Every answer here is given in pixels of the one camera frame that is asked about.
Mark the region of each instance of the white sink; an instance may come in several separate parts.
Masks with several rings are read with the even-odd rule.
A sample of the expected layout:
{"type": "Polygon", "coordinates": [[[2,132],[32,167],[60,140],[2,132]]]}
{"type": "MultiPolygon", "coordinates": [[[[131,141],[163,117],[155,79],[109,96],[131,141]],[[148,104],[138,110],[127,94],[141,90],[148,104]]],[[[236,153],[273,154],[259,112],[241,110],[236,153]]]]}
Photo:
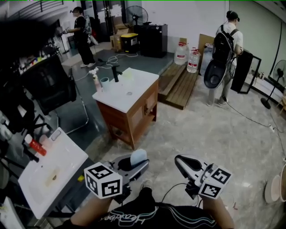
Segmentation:
{"type": "Polygon", "coordinates": [[[37,219],[49,209],[72,176],[88,158],[64,132],[58,128],[50,137],[52,147],[38,163],[30,161],[19,178],[20,187],[37,219]]]}

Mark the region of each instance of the standing fan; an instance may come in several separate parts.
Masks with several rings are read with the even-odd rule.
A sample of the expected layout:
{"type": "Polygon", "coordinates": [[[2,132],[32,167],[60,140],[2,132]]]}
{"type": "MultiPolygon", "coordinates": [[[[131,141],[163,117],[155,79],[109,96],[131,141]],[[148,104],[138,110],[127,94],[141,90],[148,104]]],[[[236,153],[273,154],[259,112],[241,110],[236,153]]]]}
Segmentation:
{"type": "Polygon", "coordinates": [[[143,25],[148,21],[148,13],[141,6],[129,6],[126,8],[126,23],[125,26],[130,28],[135,25],[143,25]]]}
{"type": "Polygon", "coordinates": [[[270,95],[268,96],[267,99],[265,98],[262,98],[261,99],[261,102],[262,104],[267,108],[267,109],[270,109],[271,108],[271,105],[269,104],[268,100],[270,99],[274,89],[276,88],[276,84],[278,84],[278,81],[280,78],[284,78],[286,77],[286,60],[280,60],[275,68],[274,68],[274,71],[273,71],[273,79],[277,79],[276,80],[276,83],[274,84],[274,87],[273,87],[273,90],[272,92],[270,93],[270,95]]]}

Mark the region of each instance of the cardboard box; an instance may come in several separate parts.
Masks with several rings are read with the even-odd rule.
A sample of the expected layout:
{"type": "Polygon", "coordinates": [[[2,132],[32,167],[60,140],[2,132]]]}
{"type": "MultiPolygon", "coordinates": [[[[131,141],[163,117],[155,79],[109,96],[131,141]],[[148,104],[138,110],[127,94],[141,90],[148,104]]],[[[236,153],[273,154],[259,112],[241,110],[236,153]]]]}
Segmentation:
{"type": "Polygon", "coordinates": [[[116,52],[122,51],[121,35],[128,34],[133,31],[132,28],[127,28],[124,24],[115,26],[115,35],[110,36],[111,47],[116,52]]]}

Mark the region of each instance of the man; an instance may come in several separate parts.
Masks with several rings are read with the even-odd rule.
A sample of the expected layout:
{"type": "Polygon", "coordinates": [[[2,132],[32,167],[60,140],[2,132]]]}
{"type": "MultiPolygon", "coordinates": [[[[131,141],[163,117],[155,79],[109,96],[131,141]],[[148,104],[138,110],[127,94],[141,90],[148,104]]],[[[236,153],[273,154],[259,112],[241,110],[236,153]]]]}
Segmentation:
{"type": "Polygon", "coordinates": [[[139,196],[110,212],[111,198],[93,197],[59,229],[100,228],[196,228],[234,229],[234,222],[222,200],[203,198],[203,209],[156,203],[152,182],[145,181],[139,196]]]}
{"type": "Polygon", "coordinates": [[[85,18],[82,15],[83,10],[81,7],[75,7],[72,11],[74,17],[76,17],[75,28],[72,30],[64,31],[64,34],[74,33],[74,38],[76,40],[77,50],[81,56],[83,64],[80,66],[84,67],[92,67],[95,64],[93,59],[93,54],[89,49],[88,45],[88,35],[84,32],[85,28],[85,18]]]}
{"type": "MultiPolygon", "coordinates": [[[[239,19],[237,13],[234,11],[231,11],[231,10],[227,12],[227,19],[228,19],[228,22],[223,25],[223,30],[226,33],[230,34],[233,30],[236,29],[236,26],[237,26],[240,19],[239,19]]],[[[216,34],[218,34],[219,32],[221,32],[220,27],[219,27],[216,34]]],[[[243,35],[242,35],[242,32],[237,31],[232,37],[233,37],[233,46],[234,46],[235,56],[241,55],[243,52],[243,48],[242,48],[243,47],[243,35]]],[[[236,70],[236,64],[237,64],[236,62],[237,61],[235,58],[231,64],[230,72],[232,75],[234,75],[235,70],[236,70]]],[[[219,105],[224,105],[226,103],[223,99],[223,96],[225,96],[227,98],[228,92],[231,88],[231,84],[232,84],[232,78],[231,78],[231,75],[229,73],[229,69],[227,68],[225,76],[223,78],[223,92],[219,98],[219,102],[218,102],[219,105]]],[[[215,92],[216,92],[216,89],[210,89],[209,97],[208,97],[208,101],[207,101],[208,106],[211,106],[214,104],[215,92]]]]}

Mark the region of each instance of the concrete floor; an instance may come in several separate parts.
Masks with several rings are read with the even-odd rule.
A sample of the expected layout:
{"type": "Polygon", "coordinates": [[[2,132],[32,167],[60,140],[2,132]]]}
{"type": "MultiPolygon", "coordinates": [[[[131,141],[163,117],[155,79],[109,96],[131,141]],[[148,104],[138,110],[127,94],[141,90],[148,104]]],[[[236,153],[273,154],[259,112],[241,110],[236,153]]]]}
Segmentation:
{"type": "MultiPolygon", "coordinates": [[[[220,96],[221,87],[218,89],[217,98],[220,96]]],[[[277,131],[273,133],[268,127],[244,118],[227,104],[208,107],[207,95],[208,90],[203,78],[199,76],[185,110],[158,104],[157,122],[149,127],[137,144],[138,148],[147,151],[150,167],[142,178],[132,183],[133,192],[126,202],[138,195],[144,178],[154,182],[153,195],[158,202],[173,185],[186,182],[175,166],[174,157],[187,153],[222,165],[234,174],[221,197],[235,221],[236,228],[267,229],[272,219],[272,225],[276,225],[283,205],[279,201],[266,204],[264,188],[266,182],[279,174],[284,165],[282,157],[285,153],[277,131]]],[[[264,108],[260,102],[261,97],[253,90],[248,94],[231,91],[228,99],[231,106],[239,112],[264,125],[275,126],[272,114],[282,131],[286,124],[285,114],[278,117],[279,109],[272,103],[271,110],[264,108]]],[[[280,136],[286,148],[286,134],[281,133],[280,136]]],[[[92,145],[86,151],[91,157],[98,154],[98,151],[92,150],[95,149],[92,145]]],[[[129,146],[119,140],[110,144],[105,151],[103,160],[113,160],[132,152],[129,146]]],[[[184,189],[184,185],[172,189],[165,202],[174,205],[196,205],[197,200],[192,200],[184,189]]],[[[111,208],[115,207],[118,207],[118,204],[113,202],[111,208]]]]}

